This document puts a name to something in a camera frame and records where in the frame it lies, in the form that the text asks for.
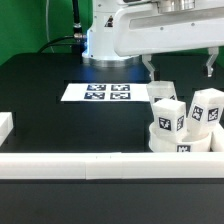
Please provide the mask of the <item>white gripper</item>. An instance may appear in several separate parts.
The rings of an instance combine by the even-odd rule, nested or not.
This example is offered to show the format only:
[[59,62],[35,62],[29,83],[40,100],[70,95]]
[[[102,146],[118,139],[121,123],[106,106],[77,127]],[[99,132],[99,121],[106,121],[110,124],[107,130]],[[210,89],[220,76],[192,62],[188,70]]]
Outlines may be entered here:
[[213,75],[213,64],[224,45],[224,0],[117,0],[113,19],[115,52],[143,55],[142,63],[155,80],[149,54],[208,49],[204,73]]

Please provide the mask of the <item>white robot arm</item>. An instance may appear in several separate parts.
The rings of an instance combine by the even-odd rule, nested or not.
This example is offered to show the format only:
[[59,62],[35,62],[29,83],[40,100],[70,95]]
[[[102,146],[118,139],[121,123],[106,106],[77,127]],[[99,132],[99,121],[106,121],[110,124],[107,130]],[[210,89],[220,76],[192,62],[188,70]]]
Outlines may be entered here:
[[155,77],[154,54],[208,50],[213,73],[224,46],[224,0],[92,0],[93,23],[87,31],[86,63],[122,66],[140,57]]

